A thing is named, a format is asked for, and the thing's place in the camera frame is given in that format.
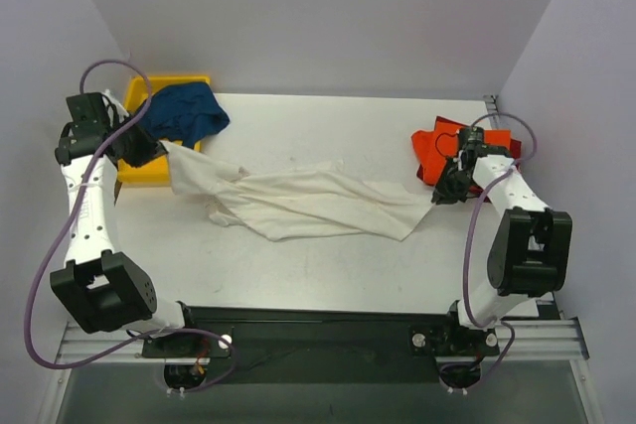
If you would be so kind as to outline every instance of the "bolt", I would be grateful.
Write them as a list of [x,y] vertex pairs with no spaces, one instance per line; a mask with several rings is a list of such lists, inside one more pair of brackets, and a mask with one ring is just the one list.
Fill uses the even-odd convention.
[[490,348],[494,348],[498,343],[497,337],[494,333],[489,334],[486,337],[486,346]]
[[426,345],[426,337],[422,333],[416,333],[412,338],[413,346],[416,348],[422,348]]

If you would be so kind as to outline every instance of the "black base bracket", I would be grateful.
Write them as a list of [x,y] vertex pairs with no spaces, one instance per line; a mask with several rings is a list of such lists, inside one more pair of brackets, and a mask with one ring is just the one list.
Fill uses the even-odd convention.
[[[447,315],[305,312],[262,309],[189,309],[195,326],[229,335],[229,356],[210,344],[208,375],[223,373],[228,359],[236,372],[226,383],[415,383],[436,382],[432,356],[497,355],[492,332],[459,327]],[[197,357],[202,339],[169,336],[146,342],[149,358]]]

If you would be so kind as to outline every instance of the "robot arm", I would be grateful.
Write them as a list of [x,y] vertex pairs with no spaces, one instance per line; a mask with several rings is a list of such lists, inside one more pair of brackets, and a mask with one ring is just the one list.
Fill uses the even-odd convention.
[[67,103],[73,122],[63,131],[56,158],[70,208],[82,183],[86,192],[71,229],[65,267],[50,276],[53,292],[87,333],[183,328],[184,307],[157,297],[150,277],[121,251],[116,230],[117,161],[141,166],[165,151],[141,128],[131,128],[85,178],[92,153],[114,131],[118,114],[113,107],[111,119],[100,93],[72,96]]
[[[484,189],[511,168],[510,152],[485,143],[482,128],[462,128],[458,155],[448,158],[435,187],[433,201],[465,201],[471,186]],[[496,184],[488,199],[501,218],[488,255],[487,276],[470,292],[470,320],[466,304],[457,306],[459,325],[487,329],[513,308],[563,286],[572,222],[568,213],[555,212],[528,186],[521,173]]]

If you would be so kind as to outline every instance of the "yellow plastic bin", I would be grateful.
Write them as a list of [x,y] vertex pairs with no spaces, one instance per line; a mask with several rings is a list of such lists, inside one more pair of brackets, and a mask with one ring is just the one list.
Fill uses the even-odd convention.
[[[205,74],[149,76],[149,79],[153,94],[170,84],[190,83],[192,81],[204,81],[210,84],[210,77]],[[126,108],[127,111],[134,112],[142,101],[148,97],[146,91],[147,87],[143,78],[141,76],[135,76],[128,85],[126,99],[123,103],[124,108]],[[201,141],[195,144],[195,151],[201,151]],[[133,168],[123,161],[119,161],[117,179],[126,184],[168,184],[170,182],[168,160],[165,156],[162,156],[141,168]]]

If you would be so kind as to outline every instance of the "gray wall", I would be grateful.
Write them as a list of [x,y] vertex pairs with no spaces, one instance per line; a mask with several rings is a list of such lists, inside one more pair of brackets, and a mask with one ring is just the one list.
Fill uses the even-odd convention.
[[[38,263],[67,216],[64,182],[53,156],[68,121],[65,97],[82,70],[118,56],[90,0],[0,0],[0,422],[33,422],[50,373],[24,351],[22,316]],[[122,86],[120,71],[95,72],[90,84]],[[61,266],[61,256],[54,266]],[[52,358],[66,315],[42,287],[35,320],[38,350]]]
[[526,172],[574,218],[558,295],[582,320],[608,422],[634,422],[636,0],[553,0],[501,94],[536,127]]
[[152,71],[226,92],[481,98],[550,0],[93,0]]

